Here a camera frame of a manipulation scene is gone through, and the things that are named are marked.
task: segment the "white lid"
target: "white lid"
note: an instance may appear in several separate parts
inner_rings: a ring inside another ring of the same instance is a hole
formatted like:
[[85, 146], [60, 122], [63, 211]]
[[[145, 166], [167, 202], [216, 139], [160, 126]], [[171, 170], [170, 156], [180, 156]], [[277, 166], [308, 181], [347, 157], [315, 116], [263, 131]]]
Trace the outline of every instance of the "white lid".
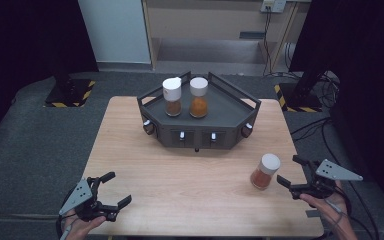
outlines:
[[182, 96], [182, 79], [179, 77], [167, 78], [163, 82], [163, 95], [167, 101], [176, 101]]
[[273, 175], [280, 168], [280, 159], [272, 153], [264, 154], [258, 168], [265, 174]]
[[193, 78], [190, 82], [191, 93], [194, 96], [202, 97], [207, 93], [208, 81], [202, 77]]

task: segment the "spice jar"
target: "spice jar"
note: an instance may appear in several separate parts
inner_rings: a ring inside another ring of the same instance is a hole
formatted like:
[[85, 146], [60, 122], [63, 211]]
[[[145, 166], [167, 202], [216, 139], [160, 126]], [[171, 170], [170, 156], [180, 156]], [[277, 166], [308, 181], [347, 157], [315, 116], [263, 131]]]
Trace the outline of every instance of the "spice jar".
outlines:
[[264, 154], [257, 168], [251, 174], [252, 184], [260, 190], [266, 189], [270, 184], [273, 174], [279, 167], [280, 160], [276, 155], [271, 153]]
[[167, 115], [174, 117], [181, 113], [182, 104], [180, 97], [182, 96], [182, 79], [168, 78], [163, 82], [163, 95], [166, 101], [165, 112]]
[[205, 94], [208, 89], [208, 81], [202, 77], [193, 78], [190, 82], [190, 91], [192, 93], [192, 102], [189, 107], [189, 113], [196, 118], [201, 118], [208, 113], [208, 104]]

